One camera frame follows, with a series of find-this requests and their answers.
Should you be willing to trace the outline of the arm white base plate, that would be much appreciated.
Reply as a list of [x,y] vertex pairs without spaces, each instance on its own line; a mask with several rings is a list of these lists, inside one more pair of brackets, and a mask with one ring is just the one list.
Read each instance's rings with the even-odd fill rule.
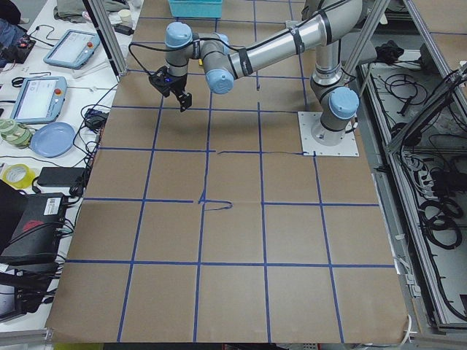
[[359,151],[348,122],[343,131],[329,131],[321,124],[321,112],[298,112],[302,153],[307,156],[358,157]]

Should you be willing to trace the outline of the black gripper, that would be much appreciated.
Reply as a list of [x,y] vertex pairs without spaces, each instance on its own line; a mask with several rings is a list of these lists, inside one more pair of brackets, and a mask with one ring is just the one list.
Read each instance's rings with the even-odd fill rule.
[[150,84],[164,97],[173,93],[178,97],[180,111],[184,112],[192,106],[192,94],[185,92],[187,75],[180,77],[169,73],[167,66],[160,67],[156,72],[149,75]]

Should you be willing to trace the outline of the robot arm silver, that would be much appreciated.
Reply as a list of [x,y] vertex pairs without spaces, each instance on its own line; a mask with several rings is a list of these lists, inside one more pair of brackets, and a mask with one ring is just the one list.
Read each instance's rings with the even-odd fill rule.
[[174,94],[185,111],[192,104],[192,95],[185,90],[191,59],[201,59],[209,89],[226,94],[235,80],[314,48],[310,85],[328,111],[329,94],[342,85],[344,74],[340,40],[364,16],[362,1],[307,1],[303,21],[239,49],[229,48],[221,34],[196,34],[187,24],[173,22],[166,28],[166,63],[149,75],[149,81],[164,97]]

